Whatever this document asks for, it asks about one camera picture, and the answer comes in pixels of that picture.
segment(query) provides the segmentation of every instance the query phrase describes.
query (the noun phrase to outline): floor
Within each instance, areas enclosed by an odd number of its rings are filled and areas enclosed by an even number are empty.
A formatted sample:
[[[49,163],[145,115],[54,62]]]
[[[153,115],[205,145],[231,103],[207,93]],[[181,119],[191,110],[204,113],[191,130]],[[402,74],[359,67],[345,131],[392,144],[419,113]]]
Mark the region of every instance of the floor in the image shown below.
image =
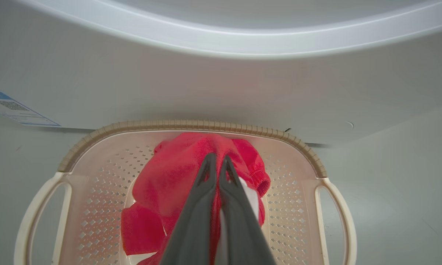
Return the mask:
[[[26,127],[0,116],[0,264],[12,264],[21,219],[68,149],[89,131]],[[352,211],[358,265],[442,265],[442,107],[342,146],[316,147]],[[38,226],[33,265],[48,265],[63,192]],[[342,226],[322,200],[331,265],[342,264]]]

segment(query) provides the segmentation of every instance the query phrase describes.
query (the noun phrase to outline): laundry basket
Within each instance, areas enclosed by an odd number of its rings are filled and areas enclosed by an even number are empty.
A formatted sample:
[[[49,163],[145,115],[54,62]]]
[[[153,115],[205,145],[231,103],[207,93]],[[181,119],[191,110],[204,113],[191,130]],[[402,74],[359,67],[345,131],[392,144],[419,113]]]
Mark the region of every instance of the laundry basket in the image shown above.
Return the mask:
[[[60,185],[66,187],[53,265],[133,265],[121,243],[121,212],[134,203],[132,185],[161,141],[184,131],[248,140],[260,153],[271,186],[262,227],[279,265],[328,265],[318,188],[329,191],[344,229],[344,264],[355,265],[356,232],[349,209],[317,155],[284,131],[208,121],[131,121],[98,129],[77,143],[36,194],[16,239],[14,265],[31,265],[39,217]]]

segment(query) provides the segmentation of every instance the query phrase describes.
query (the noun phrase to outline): sticker label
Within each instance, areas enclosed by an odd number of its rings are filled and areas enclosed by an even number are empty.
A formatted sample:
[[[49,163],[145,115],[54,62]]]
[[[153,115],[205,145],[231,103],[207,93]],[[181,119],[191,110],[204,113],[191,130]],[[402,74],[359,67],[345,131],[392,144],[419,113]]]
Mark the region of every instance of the sticker label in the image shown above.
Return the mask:
[[[0,92],[0,114],[7,116],[21,124],[30,126],[52,126],[59,124],[50,119],[28,109],[23,104]]]

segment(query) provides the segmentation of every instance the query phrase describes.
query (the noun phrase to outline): tan rim wrap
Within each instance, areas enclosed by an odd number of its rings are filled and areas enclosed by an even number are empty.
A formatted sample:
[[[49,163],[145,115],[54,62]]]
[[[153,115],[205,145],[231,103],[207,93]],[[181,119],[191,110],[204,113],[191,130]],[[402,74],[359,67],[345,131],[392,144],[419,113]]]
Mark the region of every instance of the tan rim wrap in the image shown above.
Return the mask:
[[[315,174],[319,178],[326,178],[327,172],[314,151],[301,139],[288,134],[259,126],[235,124],[227,122],[199,121],[199,120],[158,120],[158,121],[128,121],[113,123],[91,132],[80,140],[59,165],[59,172],[71,172],[77,161],[99,141],[110,136],[129,133],[134,131],[212,131],[223,133],[246,134],[267,137],[290,144],[301,152],[313,166]]]

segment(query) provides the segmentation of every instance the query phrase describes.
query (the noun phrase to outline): red fabric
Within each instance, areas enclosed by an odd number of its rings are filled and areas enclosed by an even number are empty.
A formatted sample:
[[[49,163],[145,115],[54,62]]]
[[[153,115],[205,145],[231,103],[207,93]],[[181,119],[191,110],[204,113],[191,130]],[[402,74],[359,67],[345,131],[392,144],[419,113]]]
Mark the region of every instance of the red fabric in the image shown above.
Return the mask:
[[[155,255],[141,261],[138,265],[159,264],[194,179],[204,157],[209,153],[217,154],[216,172],[218,175],[223,158],[228,155],[239,177],[245,180],[249,188],[257,191],[258,222],[263,224],[265,209],[261,197],[270,186],[270,178],[265,172],[265,165],[260,155],[253,146],[242,139],[228,139],[218,134],[186,132],[172,141],[164,141],[157,146],[155,155],[134,183],[132,193],[136,203],[122,212],[121,229],[125,232],[121,233],[121,236],[126,254],[151,253],[158,248]],[[144,209],[146,214],[136,213],[140,209]],[[211,211],[211,264],[214,263],[220,236],[220,209],[219,188],[216,188]],[[135,224],[140,224],[140,226],[131,230]],[[166,237],[160,236],[160,229],[158,229],[160,225],[165,228]]]

